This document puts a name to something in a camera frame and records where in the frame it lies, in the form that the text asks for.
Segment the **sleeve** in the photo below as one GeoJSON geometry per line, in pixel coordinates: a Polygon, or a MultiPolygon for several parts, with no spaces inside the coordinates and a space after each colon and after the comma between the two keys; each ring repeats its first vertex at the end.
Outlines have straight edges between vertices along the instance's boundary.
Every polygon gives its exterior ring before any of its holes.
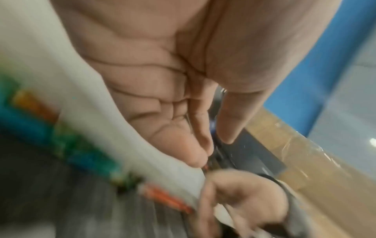
{"type": "Polygon", "coordinates": [[[263,229],[275,237],[310,238],[311,232],[308,219],[304,211],[302,211],[302,209],[299,207],[299,201],[278,180],[265,174],[259,174],[259,176],[272,180],[280,185],[280,187],[285,191],[289,202],[289,211],[285,221],[282,224],[266,225],[263,227],[263,229]]]}

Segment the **bright light spot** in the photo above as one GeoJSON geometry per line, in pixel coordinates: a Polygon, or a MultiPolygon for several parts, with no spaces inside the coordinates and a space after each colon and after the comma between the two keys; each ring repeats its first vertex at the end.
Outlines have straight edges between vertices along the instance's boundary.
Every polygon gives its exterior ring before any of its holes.
{"type": "Polygon", "coordinates": [[[375,138],[370,139],[369,142],[371,143],[371,145],[376,147],[376,139],[375,138]]]}

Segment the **wooden surface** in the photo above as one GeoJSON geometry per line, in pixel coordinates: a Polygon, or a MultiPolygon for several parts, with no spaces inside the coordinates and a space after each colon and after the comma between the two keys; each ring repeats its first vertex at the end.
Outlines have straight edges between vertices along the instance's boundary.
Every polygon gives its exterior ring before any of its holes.
{"type": "Polygon", "coordinates": [[[326,153],[265,109],[246,129],[287,165],[278,179],[307,200],[316,230],[325,234],[322,237],[375,237],[373,180],[326,153]]]}

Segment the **skin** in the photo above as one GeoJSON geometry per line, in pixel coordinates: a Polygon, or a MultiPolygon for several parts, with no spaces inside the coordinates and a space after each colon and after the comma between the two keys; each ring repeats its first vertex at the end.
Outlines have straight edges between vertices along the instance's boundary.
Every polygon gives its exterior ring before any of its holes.
{"type": "Polygon", "coordinates": [[[275,182],[237,170],[221,170],[206,177],[201,190],[194,231],[197,238],[220,237],[214,217],[216,204],[225,204],[240,237],[253,237],[257,227],[282,223],[288,199],[275,182]]]}
{"type": "Polygon", "coordinates": [[[232,143],[304,58],[340,0],[51,0],[118,109],[160,151],[201,167],[207,110],[227,90],[217,134],[232,143]]]}

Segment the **blue panel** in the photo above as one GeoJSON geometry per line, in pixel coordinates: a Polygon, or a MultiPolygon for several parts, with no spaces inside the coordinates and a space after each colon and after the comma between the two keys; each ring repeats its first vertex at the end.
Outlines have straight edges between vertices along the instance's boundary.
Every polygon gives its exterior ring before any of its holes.
{"type": "Polygon", "coordinates": [[[307,136],[375,22],[375,0],[344,0],[315,47],[270,96],[265,107],[307,136]]]}

